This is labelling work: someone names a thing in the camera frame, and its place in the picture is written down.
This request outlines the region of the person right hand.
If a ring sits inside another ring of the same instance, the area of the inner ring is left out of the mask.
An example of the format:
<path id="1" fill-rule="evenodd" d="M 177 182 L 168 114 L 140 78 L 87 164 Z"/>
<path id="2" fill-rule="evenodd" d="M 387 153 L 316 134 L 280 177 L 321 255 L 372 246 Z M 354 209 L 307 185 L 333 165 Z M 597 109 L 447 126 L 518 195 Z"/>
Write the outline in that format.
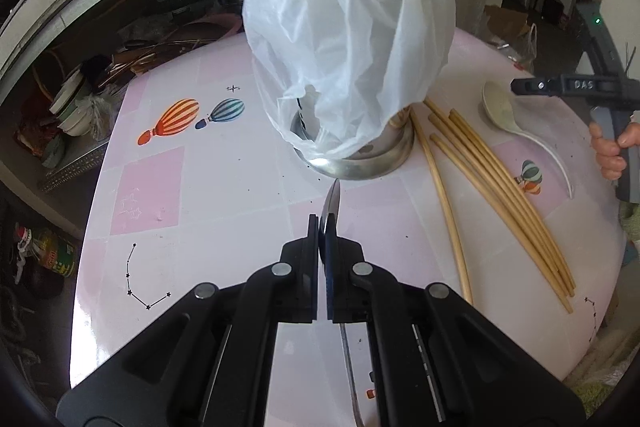
<path id="1" fill-rule="evenodd" d="M 594 121 L 589 124 L 591 148 L 596 153 L 596 161 L 604 179 L 616 181 L 627 168 L 623 158 L 623 150 L 640 144 L 640 124 L 631 122 L 625 131 L 616 139 L 605 139 L 601 127 Z"/>

